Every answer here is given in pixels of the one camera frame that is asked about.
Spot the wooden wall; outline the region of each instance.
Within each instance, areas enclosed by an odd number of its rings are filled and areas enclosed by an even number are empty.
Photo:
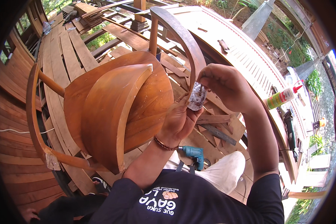
[[[0,129],[29,131],[25,111],[26,88],[34,60],[14,31],[13,56],[6,65],[0,60]],[[38,109],[41,102],[37,98]],[[0,173],[15,205],[20,211],[39,211],[65,193],[37,155],[30,134],[0,132]]]

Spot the white power cable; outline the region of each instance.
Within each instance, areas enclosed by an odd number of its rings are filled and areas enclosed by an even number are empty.
[[[307,27],[305,27],[305,29],[304,29],[303,33],[301,34],[301,36],[300,36],[299,38],[296,38],[296,39],[294,40],[294,44],[292,44],[291,47],[289,47],[289,48],[286,49],[285,53],[278,59],[278,61],[277,61],[274,65],[276,65],[276,64],[279,62],[279,60],[280,60],[283,56],[286,55],[287,50],[289,50],[290,48],[292,48],[292,47],[295,45],[295,42],[296,42],[298,39],[300,39],[300,38],[302,37],[302,35],[304,34],[304,32],[305,32],[306,29],[307,29]]]
[[[41,134],[45,134],[45,133],[47,133],[47,132],[49,132],[49,131],[52,131],[53,129],[50,129],[50,130],[48,130],[48,131],[46,131],[46,132],[41,132]],[[30,132],[18,132],[18,131],[14,130],[14,129],[4,129],[4,130],[0,130],[0,132],[7,132],[7,131],[14,131],[14,132],[17,132],[17,133],[19,133],[19,134],[30,133]]]

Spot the plastic bag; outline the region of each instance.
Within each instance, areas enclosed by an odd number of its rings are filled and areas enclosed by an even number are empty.
[[[42,26],[42,31],[44,32],[45,35],[47,35],[51,32],[51,26],[49,25],[48,22],[44,22],[44,24]]]

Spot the red bottle cap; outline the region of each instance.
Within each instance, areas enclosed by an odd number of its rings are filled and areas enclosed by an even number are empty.
[[[297,90],[300,89],[302,87],[302,85],[298,86],[298,87],[293,87],[292,90],[294,91],[294,93],[297,93]]]

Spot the cartoon fist graphic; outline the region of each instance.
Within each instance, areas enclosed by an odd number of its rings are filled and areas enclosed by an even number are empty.
[[[162,195],[163,195],[163,198],[164,199],[173,199],[173,198],[177,198],[178,197],[178,195],[177,195],[177,193],[175,193],[175,192],[170,192],[170,191],[164,191],[163,193],[162,193]]]

